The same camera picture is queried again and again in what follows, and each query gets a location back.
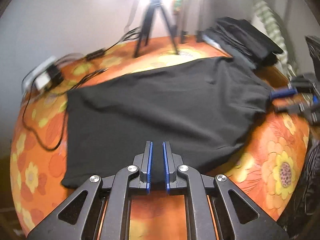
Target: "yellow flower pattern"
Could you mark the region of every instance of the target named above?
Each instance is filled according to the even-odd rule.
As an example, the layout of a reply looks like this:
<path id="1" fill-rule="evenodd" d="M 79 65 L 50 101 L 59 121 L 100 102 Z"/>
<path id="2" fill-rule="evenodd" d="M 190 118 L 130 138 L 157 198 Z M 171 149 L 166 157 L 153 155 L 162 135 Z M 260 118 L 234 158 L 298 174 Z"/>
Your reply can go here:
<path id="1" fill-rule="evenodd" d="M 138 240 L 146 232 L 146 226 L 142 221 L 130 220 L 129 240 Z"/>
<path id="2" fill-rule="evenodd" d="M 91 63 L 83 63 L 83 64 L 80 64 L 78 65 L 74 70 L 73 70 L 73 74 L 75 76 L 79 76 L 79 75 L 82 75 L 82 74 L 86 74 L 90 68 L 92 67 L 93 65 Z"/>
<path id="3" fill-rule="evenodd" d="M 32 221 L 30 212 L 22 208 L 22 217 L 23 217 L 24 223 L 29 228 L 29 230 L 32 230 L 35 227 L 35 224 Z"/>
<path id="4" fill-rule="evenodd" d="M 293 160 L 283 151 L 277 154 L 276 165 L 272 171 L 273 178 L 276 180 L 276 194 L 281 195 L 285 200 L 294 190 L 293 183 L 296 180 L 296 173 L 293 168 Z"/>
<path id="5" fill-rule="evenodd" d="M 31 114 L 31 119 L 34 120 L 36 118 L 37 110 L 33 109 Z"/>
<path id="6" fill-rule="evenodd" d="M 306 146 L 306 149 L 308 148 L 308 143 L 309 143 L 309 137 L 308 136 L 303 136 L 303 142 L 304 142 L 304 144 L 305 144 L 305 146 Z"/>
<path id="7" fill-rule="evenodd" d="M 48 118 L 42 118 L 42 119 L 39 121 L 39 127 L 40 127 L 40 128 L 43 128 L 43 127 L 47 124 L 48 121 L 49 121 Z"/>
<path id="8" fill-rule="evenodd" d="M 33 162 L 30 162 L 28 168 L 26 169 L 25 175 L 26 185 L 30 191 L 34 193 L 36 187 L 38 187 L 38 167 L 34 165 Z"/>
<path id="9" fill-rule="evenodd" d="M 21 202 L 20 201 L 14 202 L 14 208 L 16 209 L 17 213 L 20 213 L 21 212 Z"/>
<path id="10" fill-rule="evenodd" d="M 296 127 L 292 121 L 292 118 L 288 114 L 282 114 L 284 126 L 290 131 L 292 135 L 296 132 Z"/>
<path id="11" fill-rule="evenodd" d="M 233 176 L 236 182 L 241 183 L 245 181 L 248 176 L 248 170 L 252 168 L 253 165 L 254 158 L 249 152 L 245 152 L 241 155 L 240 159 L 234 165 L 234 167 L 226 172 L 225 175 L 228 177 Z"/>
<path id="12" fill-rule="evenodd" d="M 17 140 L 16 143 L 16 153 L 17 155 L 20 155 L 22 151 L 24 150 L 24 142 L 26 141 L 27 135 L 25 133 L 21 133 L 19 136 L 19 139 Z"/>
<path id="13" fill-rule="evenodd" d="M 18 173 L 18 175 L 17 175 L 17 184 L 18 184 L 19 189 L 21 189 L 21 175 L 20 175 L 20 173 Z"/>
<path id="14" fill-rule="evenodd" d="M 67 108 L 67 101 L 64 101 L 61 106 L 59 107 L 58 113 L 63 113 L 64 110 Z"/>
<path id="15" fill-rule="evenodd" d="M 17 162 L 17 154 L 16 153 L 12 153 L 12 155 L 11 155 L 11 161 L 12 162 Z"/>
<path id="16" fill-rule="evenodd" d="M 119 65 L 121 61 L 122 61 L 122 58 L 120 57 L 110 57 L 110 58 L 104 59 L 100 65 L 103 67 L 112 67 L 114 65 Z"/>
<path id="17" fill-rule="evenodd" d="M 169 50 L 158 57 L 158 62 L 164 63 L 166 67 L 169 67 L 198 58 L 203 58 L 203 55 L 191 49 L 180 49 L 179 55 L 176 55 L 173 50 Z"/>

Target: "black cable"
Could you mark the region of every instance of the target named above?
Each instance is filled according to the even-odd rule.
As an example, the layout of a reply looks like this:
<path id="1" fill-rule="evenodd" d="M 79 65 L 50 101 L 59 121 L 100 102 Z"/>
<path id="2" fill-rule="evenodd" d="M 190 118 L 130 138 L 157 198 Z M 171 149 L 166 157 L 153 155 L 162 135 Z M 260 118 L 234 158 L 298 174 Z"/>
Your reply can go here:
<path id="1" fill-rule="evenodd" d="M 116 46 L 117 44 L 123 42 L 123 41 L 128 41 L 128 40 L 135 40 L 137 39 L 137 37 L 132 38 L 132 36 L 134 35 L 139 35 L 140 32 L 138 32 L 138 29 L 140 27 L 136 27 L 130 31 L 128 31 L 127 33 L 125 33 L 120 39 L 119 41 L 117 41 L 115 44 L 113 44 L 111 47 L 107 48 L 104 50 L 104 52 L 107 52 L 109 49 L 113 48 L 114 46 Z"/>
<path id="2" fill-rule="evenodd" d="M 26 113 L 27 107 L 28 107 L 29 102 L 30 102 L 30 99 L 31 99 L 33 85 L 34 85 L 37 77 L 40 76 L 42 73 L 43 73 L 43 72 L 41 72 L 40 74 L 38 74 L 38 75 L 33 79 L 32 83 L 31 83 L 31 88 L 30 88 L 30 92 L 29 92 L 29 98 L 28 98 L 26 107 L 24 108 L 24 111 L 23 111 L 23 114 L 22 114 L 22 125 L 23 125 L 23 127 L 24 127 L 26 130 L 32 132 L 32 133 L 35 135 L 35 137 L 36 137 L 39 145 L 40 145 L 43 149 L 45 149 L 45 150 L 48 151 L 48 152 L 52 152 L 52 151 L 58 149 L 58 147 L 60 146 L 60 144 L 61 144 L 61 142 L 62 142 L 67 111 L 65 111 L 65 113 L 64 113 L 63 124 L 62 124 L 62 131 L 61 131 L 60 139 L 59 139 L 57 145 L 56 145 L 55 147 L 53 147 L 53 148 L 47 147 L 47 146 L 42 142 L 42 140 L 40 139 L 40 137 L 39 137 L 38 133 L 36 132 L 36 130 L 35 130 L 34 128 L 32 128 L 31 126 L 28 126 L 28 125 L 26 124 L 25 120 L 24 120 L 24 115 L 25 115 L 25 113 Z"/>
<path id="3" fill-rule="evenodd" d="M 63 93 L 59 93 L 59 94 L 54 94 L 54 93 L 52 93 L 52 94 L 57 95 L 57 96 L 59 96 L 59 95 L 64 95 L 64 94 L 67 93 L 68 91 L 70 91 L 70 90 L 72 90 L 72 89 L 75 89 L 75 88 L 78 88 L 80 85 L 86 83 L 87 81 L 89 81 L 89 80 L 92 79 L 93 77 L 95 77 L 95 76 L 103 73 L 103 72 L 106 71 L 106 70 L 107 70 L 107 69 L 99 69 L 99 70 L 96 70 L 96 71 L 94 71 L 94 72 L 92 72 L 92 73 L 89 73 L 89 74 L 85 75 L 77 84 L 75 84 L 75 85 L 74 85 L 72 88 L 70 88 L 69 90 L 67 90 L 67 91 L 65 91 L 65 92 L 63 92 Z M 35 135 L 35 137 L 36 137 L 39 145 L 40 145 L 44 150 L 46 150 L 46 151 L 48 151 L 48 152 L 52 152 L 52 151 L 58 149 L 58 147 L 60 146 L 60 144 L 61 144 L 61 142 L 62 142 L 63 133 L 64 133 L 64 128 L 65 128 L 65 123 L 66 123 L 67 111 L 65 110 L 65 113 L 64 113 L 60 139 L 59 139 L 58 143 L 55 145 L 55 147 L 52 147 L 52 148 L 47 147 L 47 146 L 42 142 L 42 140 L 40 139 L 37 131 L 36 131 L 34 128 L 32 128 L 31 126 L 28 126 L 28 125 L 26 124 L 26 121 L 24 120 L 24 115 L 25 115 L 25 113 L 26 113 L 27 107 L 28 107 L 29 102 L 30 102 L 30 100 L 31 100 L 32 89 L 33 89 L 33 87 L 34 87 L 34 83 L 35 83 L 36 79 L 37 79 L 42 73 L 43 73 L 43 71 L 42 71 L 41 73 L 39 73 L 39 74 L 33 79 L 32 83 L 31 83 L 31 88 L 30 88 L 30 92 L 29 92 L 29 98 L 28 98 L 26 107 L 24 108 L 24 111 L 23 111 L 23 114 L 22 114 L 22 125 L 23 125 L 23 127 L 24 127 L 26 130 L 32 132 L 32 133 Z"/>
<path id="4" fill-rule="evenodd" d="M 108 68 L 98 69 L 98 70 L 95 70 L 92 73 L 89 73 L 89 74 L 85 75 L 77 84 L 73 85 L 70 89 L 68 89 L 66 91 L 63 91 L 61 93 L 53 93 L 53 92 L 50 92 L 50 93 L 52 95 L 55 95 L 55 96 L 62 96 L 64 94 L 66 94 L 68 91 L 78 88 L 79 86 L 83 85 L 84 83 L 86 83 L 90 79 L 94 78 L 95 76 L 105 72 L 106 70 L 108 70 Z"/>
<path id="5" fill-rule="evenodd" d="M 26 79 L 26 77 L 27 77 L 32 71 L 35 70 L 35 68 L 36 68 L 36 67 L 34 67 L 33 69 L 31 69 L 31 70 L 28 72 L 28 74 L 25 75 L 24 78 L 22 79 L 22 81 L 21 81 L 21 93 L 22 93 L 22 94 L 23 94 L 23 82 L 24 82 L 24 80 Z"/>

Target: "orange floral tablecloth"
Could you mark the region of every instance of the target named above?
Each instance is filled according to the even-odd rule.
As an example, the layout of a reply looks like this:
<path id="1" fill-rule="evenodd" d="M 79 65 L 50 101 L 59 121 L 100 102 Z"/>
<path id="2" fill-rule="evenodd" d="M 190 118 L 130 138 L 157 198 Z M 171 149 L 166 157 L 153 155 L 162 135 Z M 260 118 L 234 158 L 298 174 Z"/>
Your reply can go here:
<path id="1" fill-rule="evenodd" d="M 94 85 L 117 76 L 180 64 L 203 57 L 226 56 L 204 43 L 180 45 L 174 55 L 168 38 L 155 38 L 132 58 L 135 43 L 121 44 L 103 58 L 79 60 L 63 68 L 65 80 L 53 90 L 62 92 L 76 84 L 85 74 L 97 68 L 109 69 L 85 85 Z M 36 129 L 45 145 L 59 141 L 67 97 L 46 94 L 35 99 L 26 110 L 26 122 Z M 66 171 L 67 129 L 63 140 L 53 152 L 43 150 L 34 134 L 22 126 L 22 104 L 12 141 L 10 175 L 15 209 L 27 235 L 45 216 L 71 192 L 61 186 Z M 309 138 L 309 127 L 301 118 L 270 112 L 252 133 L 247 146 L 210 175 L 224 173 L 247 193 L 274 220 L 287 205 L 303 166 Z M 132 200 L 130 239 L 187 239 L 183 196 L 167 196 L 155 191 Z"/>

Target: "tripod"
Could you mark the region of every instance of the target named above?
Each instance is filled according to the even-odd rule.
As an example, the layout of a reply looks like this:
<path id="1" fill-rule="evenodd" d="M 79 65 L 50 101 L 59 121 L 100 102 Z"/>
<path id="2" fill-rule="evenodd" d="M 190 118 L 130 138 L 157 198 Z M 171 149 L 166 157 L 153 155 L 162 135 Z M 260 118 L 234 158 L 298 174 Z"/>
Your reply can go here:
<path id="1" fill-rule="evenodd" d="M 148 45 L 149 35 L 150 35 L 150 31 L 151 31 L 151 26 L 152 26 L 153 15 L 154 15 L 154 12 L 155 12 L 157 7 L 160 7 L 160 9 L 161 9 L 163 18 L 165 20 L 165 23 L 167 25 L 167 28 L 168 28 L 168 31 L 169 31 L 169 34 L 170 34 L 171 41 L 172 41 L 173 46 L 174 46 L 174 49 L 176 51 L 176 54 L 177 55 L 179 54 L 178 53 L 178 49 L 177 49 L 177 45 L 176 45 L 176 43 L 174 41 L 174 38 L 173 38 L 173 34 L 172 34 L 172 30 L 171 30 L 171 27 L 170 27 L 170 24 L 169 24 L 169 20 L 168 20 L 167 14 L 166 14 L 163 6 L 162 6 L 161 0 L 150 0 L 150 4 L 149 4 L 148 9 L 147 9 L 147 11 L 145 13 L 145 17 L 144 17 L 144 20 L 143 20 L 143 23 L 142 23 L 142 28 L 141 28 L 141 31 L 140 31 L 140 34 L 139 34 L 138 43 L 137 43 L 137 46 L 136 46 L 136 49 L 135 49 L 135 52 L 134 52 L 134 57 L 139 57 L 138 53 L 139 53 L 139 49 L 140 49 L 140 45 L 141 45 L 141 41 L 142 41 L 143 37 L 146 38 L 145 46 Z"/>

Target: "striped cushion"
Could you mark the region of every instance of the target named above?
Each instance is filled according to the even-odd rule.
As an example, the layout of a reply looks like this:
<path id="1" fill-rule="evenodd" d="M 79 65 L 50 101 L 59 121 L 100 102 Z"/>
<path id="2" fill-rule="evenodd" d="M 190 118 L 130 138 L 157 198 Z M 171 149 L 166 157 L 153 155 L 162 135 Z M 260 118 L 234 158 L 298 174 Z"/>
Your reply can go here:
<path id="1" fill-rule="evenodd" d="M 288 63 L 288 50 L 285 40 L 272 10 L 264 0 L 254 0 L 253 8 L 255 15 L 263 23 L 268 37 L 283 50 L 282 54 L 277 55 L 279 63 L 276 67 L 287 77 L 295 76 L 294 69 Z"/>

